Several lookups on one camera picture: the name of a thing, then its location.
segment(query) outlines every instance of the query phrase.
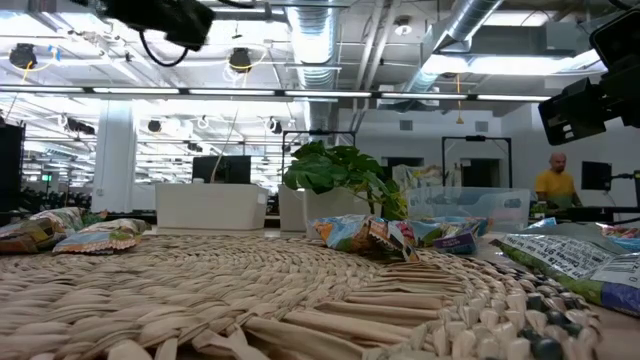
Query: computer monitor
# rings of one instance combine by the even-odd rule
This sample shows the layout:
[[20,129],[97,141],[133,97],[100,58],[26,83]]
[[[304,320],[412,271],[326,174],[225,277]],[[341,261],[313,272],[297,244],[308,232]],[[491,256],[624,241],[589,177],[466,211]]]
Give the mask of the computer monitor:
[[[211,182],[211,173],[218,161],[217,156],[200,156],[193,159],[192,179],[201,178]],[[251,156],[223,156],[214,177],[215,183],[250,184]]]
[[609,163],[582,162],[582,190],[611,190],[612,167]]

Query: crumpled snack wrapper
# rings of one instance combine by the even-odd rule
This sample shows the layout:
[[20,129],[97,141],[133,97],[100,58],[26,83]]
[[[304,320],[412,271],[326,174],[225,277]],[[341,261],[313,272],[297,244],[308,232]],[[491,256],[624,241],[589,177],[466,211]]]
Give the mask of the crumpled snack wrapper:
[[377,256],[402,254],[408,262],[420,261],[413,230],[406,222],[346,215],[317,219],[312,225],[329,248]]
[[112,254],[139,244],[140,235],[148,227],[145,221],[137,219],[96,223],[58,243],[53,252]]

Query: clear plastic container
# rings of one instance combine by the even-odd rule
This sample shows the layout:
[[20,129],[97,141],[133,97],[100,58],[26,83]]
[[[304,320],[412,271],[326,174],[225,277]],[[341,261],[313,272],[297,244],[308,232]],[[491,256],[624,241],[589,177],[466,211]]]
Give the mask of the clear plastic container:
[[424,187],[406,192],[409,218],[462,216],[493,220],[492,231],[522,230],[529,219],[528,189]]

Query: light fixture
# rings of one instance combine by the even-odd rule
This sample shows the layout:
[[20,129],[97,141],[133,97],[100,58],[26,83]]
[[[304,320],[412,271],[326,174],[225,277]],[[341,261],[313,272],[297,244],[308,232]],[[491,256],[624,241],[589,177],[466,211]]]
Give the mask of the light fixture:
[[287,90],[285,96],[303,97],[348,97],[348,98],[368,98],[370,91],[309,91],[309,90]]
[[81,87],[70,86],[20,86],[20,85],[1,85],[0,91],[6,92],[27,92],[27,93],[80,93],[84,92]]
[[273,90],[250,90],[250,89],[189,89],[193,95],[220,95],[220,96],[273,96]]
[[478,95],[478,100],[484,101],[512,101],[512,102],[543,102],[549,100],[549,96],[528,95]]
[[438,93],[382,93],[386,99],[412,99],[412,100],[466,100],[463,94],[438,94]]
[[468,72],[489,75],[549,75],[562,70],[564,59],[542,56],[481,56],[469,64]]
[[405,36],[410,34],[411,30],[413,29],[411,28],[411,25],[409,25],[409,22],[411,22],[410,16],[408,15],[398,16],[396,20],[393,22],[393,25],[396,26],[396,29],[394,30],[396,35]]
[[69,120],[67,119],[67,115],[66,114],[58,115],[58,126],[65,127],[65,126],[67,126],[68,123],[69,123]]
[[180,90],[173,88],[93,88],[99,94],[179,94]]
[[207,116],[206,115],[202,115],[201,119],[198,119],[198,128],[200,129],[206,129],[209,127],[209,120],[207,120]]

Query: metal frame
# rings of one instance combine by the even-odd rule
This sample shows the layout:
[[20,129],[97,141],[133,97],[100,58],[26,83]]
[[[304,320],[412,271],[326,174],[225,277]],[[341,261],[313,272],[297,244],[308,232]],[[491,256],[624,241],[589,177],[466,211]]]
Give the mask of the metal frame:
[[[287,143],[287,135],[289,134],[297,134],[296,138],[291,140],[290,143]],[[302,134],[308,135],[351,135],[353,138],[353,146],[356,146],[356,132],[355,131],[324,131],[324,130],[311,130],[311,131],[302,131],[302,130],[285,130],[282,132],[282,164],[280,166],[280,182],[284,183],[284,148],[286,145],[294,143],[297,138]]]
[[513,168],[512,168],[512,156],[511,156],[511,138],[508,137],[487,137],[487,136],[443,136],[441,139],[441,152],[442,152],[442,184],[445,184],[446,174],[446,151],[445,143],[447,140],[464,140],[467,142],[485,142],[487,140],[502,140],[507,143],[507,162],[509,165],[509,188],[513,188]]

